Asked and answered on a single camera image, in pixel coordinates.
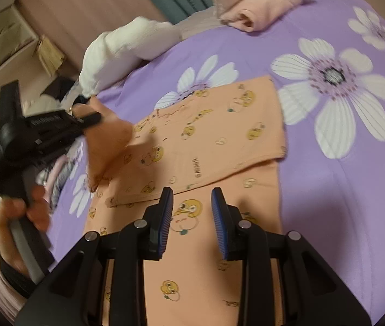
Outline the person's left hand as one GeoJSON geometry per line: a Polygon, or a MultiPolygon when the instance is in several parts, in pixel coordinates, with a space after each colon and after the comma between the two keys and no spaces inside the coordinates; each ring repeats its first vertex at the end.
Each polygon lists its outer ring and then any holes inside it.
{"type": "Polygon", "coordinates": [[[22,199],[5,197],[0,203],[0,256],[9,266],[26,277],[29,276],[28,269],[14,243],[10,223],[27,217],[40,232],[47,232],[51,218],[50,208],[44,196],[45,188],[36,185],[33,187],[33,203],[30,208],[27,208],[22,199]]]}

